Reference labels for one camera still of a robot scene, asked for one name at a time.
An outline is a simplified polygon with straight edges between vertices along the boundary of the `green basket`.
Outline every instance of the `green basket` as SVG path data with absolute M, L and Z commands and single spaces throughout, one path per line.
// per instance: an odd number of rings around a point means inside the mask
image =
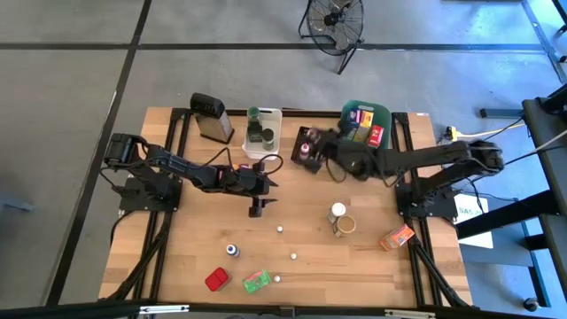
M 345 106 L 343 106 L 343 112 L 340 116 L 341 128 L 348 127 L 348 114 L 351 111 L 356 110 L 370 111 L 374 113 L 374 117 L 372 118 L 372 125 L 378 125 L 379 127 L 382 127 L 384 129 L 382 140 L 380 141 L 380 146 L 378 146 L 378 149 L 388 148 L 390 145 L 390 134 L 392 133 L 392 115 L 390 114 L 390 111 L 388 111 L 388 109 L 382 105 L 364 101 L 350 100 L 346 102 Z

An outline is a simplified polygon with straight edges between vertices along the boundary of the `white paper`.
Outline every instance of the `white paper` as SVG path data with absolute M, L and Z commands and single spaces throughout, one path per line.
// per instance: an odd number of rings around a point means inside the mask
M 454 203 L 457 206 L 457 213 L 459 214 L 457 216 L 457 221 L 455 222 L 455 224 L 464 222 L 468 219 L 482 214 L 480 207 L 478 207 L 477 198 L 475 196 L 459 194 L 454 197 Z M 485 212 L 488 212 L 488 200 L 486 200 L 486 198 L 480 198 L 480 205 Z M 487 231 L 486 233 L 461 239 L 459 240 L 459 243 L 492 249 L 493 234 L 490 231 Z

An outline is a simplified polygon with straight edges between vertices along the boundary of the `wooden table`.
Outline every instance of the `wooden table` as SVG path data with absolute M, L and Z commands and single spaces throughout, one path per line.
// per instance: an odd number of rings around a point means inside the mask
M 165 142 L 170 113 L 171 108 L 148 109 L 142 136 L 149 143 Z M 434 145 L 429 115 L 408 116 L 414 147 Z M 230 120 L 236 129 L 229 145 L 233 162 L 253 163 L 255 160 L 247 159 L 241 148 L 246 118 L 233 116 Z M 336 123 L 336 119 L 283 118 L 279 153 L 285 163 L 271 175 L 280 186 L 271 188 L 266 196 L 278 201 L 264 208 L 261 218 L 248 217 L 249 198 L 205 194 L 190 183 L 184 185 L 182 203 L 174 214 L 167 245 L 160 301 L 416 307 L 407 247 L 387 253 L 378 246 L 381 237 L 402 225 L 393 190 L 385 188 L 379 180 L 358 182 L 351 176 L 343 183 L 334 183 L 326 169 L 312 175 L 289 160 L 300 126 L 330 128 Z M 222 147 L 200 137 L 197 123 L 191 119 L 186 159 L 206 162 Z M 214 163 L 227 163 L 226 156 Z M 269 163 L 267 170 L 276 165 L 276 161 Z M 419 173 L 427 176 L 438 169 L 422 168 Z M 326 219 L 335 202 L 344 203 L 347 213 L 357 221 L 356 231 L 348 237 L 334 237 Z M 117 228 L 100 297 L 114 292 L 138 262 L 147 221 L 148 213 L 133 213 Z M 282 233 L 276 231 L 279 225 L 283 226 Z M 429 225 L 437 266 L 460 297 L 471 303 L 454 228 L 437 218 L 430 218 Z M 238 258 L 226 254 L 228 244 L 240 248 Z M 290 258 L 291 253 L 298 255 L 295 261 Z M 218 267 L 228 270 L 232 282 L 219 292 L 210 292 L 205 278 Z M 279 275 L 281 282 L 248 294 L 242 279 L 261 269 L 271 276 Z M 431 289 L 423 264 L 421 270 L 425 300 L 431 304 Z M 152 274 L 149 270 L 143 296 L 148 295 Z

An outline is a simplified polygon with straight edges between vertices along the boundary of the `chair wheel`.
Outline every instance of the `chair wheel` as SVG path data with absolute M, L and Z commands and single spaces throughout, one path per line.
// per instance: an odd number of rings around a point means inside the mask
M 531 311 L 531 312 L 538 310 L 538 308 L 540 307 L 537 298 L 528 298 L 524 300 L 523 305 L 527 311 Z

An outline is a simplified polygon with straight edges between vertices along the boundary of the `gray concrete floor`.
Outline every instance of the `gray concrete floor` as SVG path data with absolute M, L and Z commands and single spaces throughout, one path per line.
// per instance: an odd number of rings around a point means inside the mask
M 305 2 L 156 1 L 142 41 L 299 43 Z M 546 32 L 561 26 L 548 0 L 530 3 L 539 17 L 545 14 Z M 129 42 L 141 6 L 141 0 L 4 1 L 0 42 Z M 366 1 L 363 36 L 367 43 L 538 42 L 514 2 Z M 0 216 L 0 308 L 41 302 L 124 57 L 124 51 L 0 51 L 0 144 L 8 151 L 0 156 L 0 190 L 37 207 Z M 187 107 L 190 95 L 202 92 L 227 107 L 337 110 L 355 98 L 391 111 L 430 113 L 437 136 L 448 125 L 475 133 L 509 124 L 481 120 L 478 109 L 518 108 L 560 85 L 540 53 L 361 51 L 341 76 L 333 73 L 337 65 L 319 51 L 139 51 L 114 131 L 139 132 L 146 107 Z M 533 148 L 522 128 L 494 141 L 506 160 Z M 530 158 L 478 188 L 521 198 L 547 184 Z M 118 202 L 106 184 L 97 184 L 63 302 L 96 299 Z M 467 265 L 475 304 L 526 314 L 518 301 L 533 295 L 527 270 L 491 266 L 487 284 L 477 271 L 482 267 Z M 553 307 L 536 315 L 559 316 L 567 307 L 556 277 L 546 284 Z

